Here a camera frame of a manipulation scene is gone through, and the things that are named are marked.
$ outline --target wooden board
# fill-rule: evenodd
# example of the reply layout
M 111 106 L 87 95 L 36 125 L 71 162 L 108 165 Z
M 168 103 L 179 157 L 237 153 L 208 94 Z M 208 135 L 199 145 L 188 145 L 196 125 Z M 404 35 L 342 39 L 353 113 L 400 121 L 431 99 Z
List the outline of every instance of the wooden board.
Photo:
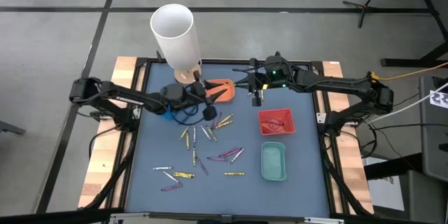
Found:
M 136 60 L 136 57 L 118 57 L 117 62 L 115 63 L 115 69 L 113 70 L 112 82 L 130 88 Z M 342 70 L 339 62 L 324 62 L 323 70 L 326 76 L 342 77 Z M 139 81 L 137 82 L 138 90 L 141 88 L 142 81 L 142 78 L 139 78 Z M 328 93 L 328 97 L 330 99 L 330 107 L 332 110 L 340 111 L 349 106 L 349 99 L 346 94 Z M 325 111 L 321 92 L 318 92 L 318 101 L 321 111 Z M 125 106 L 124 103 L 119 101 L 114 103 L 121 107 Z M 98 132 L 107 130 L 111 127 L 113 127 L 113 121 L 101 121 Z M 355 130 L 350 127 L 344 127 L 343 130 L 356 134 Z M 120 133 L 114 130 L 104 136 L 99 136 L 95 141 L 92 158 L 90 159 L 89 167 L 87 168 L 83 191 L 78 204 L 80 207 L 89 204 L 110 178 L 119 138 Z M 360 203 L 368 211 L 373 213 L 372 201 L 370 199 L 357 140 L 352 136 L 342 134 L 337 138 L 337 146 L 339 148 L 339 157 L 341 160 L 344 180 Z M 118 198 L 122 182 L 122 179 L 120 179 L 115 187 L 115 197 L 112 203 L 113 207 L 118 206 Z M 338 213 L 342 213 L 340 193 L 333 180 L 332 188 L 335 196 L 336 210 Z
M 325 76 L 342 77 L 342 69 L 339 62 L 323 62 L 323 72 Z M 341 111 L 350 106 L 349 98 L 346 94 L 329 92 L 328 98 L 330 100 L 330 109 L 333 111 Z M 325 111 L 321 92 L 318 92 L 318 100 L 319 108 L 321 111 Z M 350 126 L 344 126 L 342 131 L 356 135 L 355 129 Z M 356 199 L 363 205 L 363 207 L 370 213 L 373 213 L 372 200 L 370 198 L 370 191 L 364 173 L 364 166 L 361 159 L 361 153 L 359 151 L 358 141 L 349 134 L 341 133 L 341 135 L 337 137 L 337 148 L 339 151 L 344 182 L 350 188 Z M 330 158 L 333 158 L 331 150 L 328 151 L 328 154 Z M 342 213 L 340 192 L 336 182 L 333 179 L 332 188 L 333 195 L 335 197 L 336 211 L 338 213 Z M 351 207 L 350 212 L 351 214 L 355 214 Z
M 111 81 L 116 85 L 121 85 L 130 88 L 132 84 L 132 77 L 134 75 L 136 57 L 118 57 L 115 63 Z M 141 88 L 141 81 L 137 83 L 137 87 Z M 117 106 L 124 108 L 126 103 L 120 101 L 113 101 Z M 98 132 L 114 127 L 115 123 L 112 120 L 103 120 L 100 122 Z M 81 192 L 78 206 L 84 207 L 91 203 L 95 195 L 104 187 L 112 174 L 113 163 L 115 160 L 118 140 L 120 132 L 113 130 L 95 140 L 92 157 L 90 158 L 87 174 L 85 175 L 84 186 Z M 121 185 L 121 179 L 117 183 L 117 188 Z M 115 190 L 115 196 L 119 196 L 119 190 Z M 114 200 L 113 206 L 117 206 L 118 201 Z

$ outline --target concrete floor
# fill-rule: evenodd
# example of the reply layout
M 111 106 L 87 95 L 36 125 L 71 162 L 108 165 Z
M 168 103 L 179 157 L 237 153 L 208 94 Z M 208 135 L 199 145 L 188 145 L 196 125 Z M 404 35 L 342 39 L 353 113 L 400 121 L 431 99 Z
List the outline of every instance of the concrete floor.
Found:
M 365 0 L 347 0 L 363 3 Z M 0 0 L 0 6 L 98 6 L 105 0 Z M 114 0 L 113 6 L 335 7 L 342 0 Z M 448 0 L 433 0 L 448 27 Z M 373 0 L 378 7 L 424 7 L 423 0 Z M 94 60 L 91 76 L 111 77 L 117 56 L 154 57 L 152 13 L 112 13 Z M 24 136 L 0 134 L 0 215 L 32 211 L 69 105 L 71 82 L 79 77 L 90 49 L 99 13 L 0 13 L 0 120 L 26 127 Z M 290 60 L 340 61 L 346 77 L 367 71 L 396 76 L 416 69 L 382 68 L 383 57 L 419 58 L 442 42 L 427 15 L 367 15 L 362 29 L 357 15 L 285 13 L 195 13 L 203 57 L 265 58 L 276 50 Z M 446 76 L 441 69 L 429 76 Z M 417 93 L 416 77 L 387 83 L 397 102 Z M 417 107 L 377 126 L 419 122 Z M 88 165 L 88 140 L 97 123 L 78 117 L 62 164 L 49 211 L 75 209 Z M 402 155 L 421 150 L 419 128 L 386 132 Z M 365 127 L 361 142 L 371 140 Z M 396 158 L 379 135 L 379 155 Z

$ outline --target red tray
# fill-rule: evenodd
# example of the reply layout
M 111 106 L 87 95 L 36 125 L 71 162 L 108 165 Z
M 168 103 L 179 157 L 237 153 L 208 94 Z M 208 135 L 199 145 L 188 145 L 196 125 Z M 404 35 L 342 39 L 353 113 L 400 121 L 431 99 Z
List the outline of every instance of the red tray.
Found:
M 263 136 L 295 132 L 294 121 L 289 108 L 259 111 L 258 119 Z

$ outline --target orange bowl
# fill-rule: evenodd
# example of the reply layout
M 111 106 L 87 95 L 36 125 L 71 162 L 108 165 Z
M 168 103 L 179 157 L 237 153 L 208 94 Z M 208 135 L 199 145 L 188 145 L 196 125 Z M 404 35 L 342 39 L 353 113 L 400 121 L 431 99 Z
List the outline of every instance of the orange bowl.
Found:
M 233 85 L 233 81 L 230 79 L 216 79 L 216 80 L 207 80 L 210 83 L 222 84 L 219 87 L 212 88 L 207 90 L 208 95 L 215 94 L 220 92 L 221 90 L 226 89 L 224 94 L 217 98 L 215 102 L 230 102 L 232 98 L 235 96 L 235 86 Z

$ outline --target black tripod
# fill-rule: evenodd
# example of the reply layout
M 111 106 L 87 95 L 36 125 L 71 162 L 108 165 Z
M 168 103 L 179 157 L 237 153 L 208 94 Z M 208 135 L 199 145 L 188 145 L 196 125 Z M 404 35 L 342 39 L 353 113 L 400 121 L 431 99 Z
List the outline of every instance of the black tripod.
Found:
M 367 0 L 367 2 L 365 2 L 364 5 L 359 4 L 359 3 L 352 3 L 349 1 L 342 1 L 343 4 L 348 4 L 348 5 L 355 6 L 357 8 L 361 8 L 361 14 L 359 17 L 358 28 L 361 28 L 363 26 L 364 15 L 366 13 L 373 13 L 373 12 L 375 12 L 375 10 L 377 10 L 377 8 L 369 6 L 370 1 L 371 0 Z

